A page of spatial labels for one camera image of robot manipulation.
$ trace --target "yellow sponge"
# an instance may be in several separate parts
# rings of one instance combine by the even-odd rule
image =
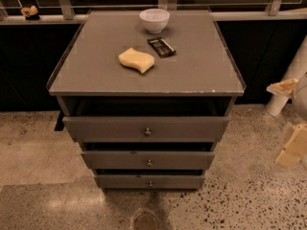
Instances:
[[[29,17],[31,15],[35,15],[38,13],[36,6],[31,6],[30,8],[24,7],[21,9],[21,13],[25,17]]]
[[[127,51],[119,55],[118,58],[122,65],[129,68],[134,68],[142,74],[144,74],[154,65],[153,56],[147,53],[136,51],[133,48],[127,49]]]

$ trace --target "dresser top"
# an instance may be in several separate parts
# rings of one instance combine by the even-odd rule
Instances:
[[[208,11],[170,11],[167,27],[149,34],[140,11],[92,11],[49,88],[59,96],[241,96],[244,84]],[[147,39],[177,50],[160,58]],[[154,56],[145,74],[120,64],[128,48]]]

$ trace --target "floor drain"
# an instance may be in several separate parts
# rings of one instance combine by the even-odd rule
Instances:
[[[149,213],[141,213],[134,221],[134,230],[158,230],[159,222],[156,217]]]

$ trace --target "black cabinet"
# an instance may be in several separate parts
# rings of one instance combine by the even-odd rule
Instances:
[[[79,24],[0,27],[0,110],[58,110],[46,83]]]
[[[307,20],[220,21],[227,47],[247,85],[237,104],[265,104],[307,33]]]

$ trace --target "dresser leg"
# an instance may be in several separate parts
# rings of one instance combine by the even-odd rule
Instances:
[[[57,123],[55,126],[55,131],[63,131],[64,130],[64,122],[63,122],[64,113],[62,111],[59,112],[59,116],[57,119]]]

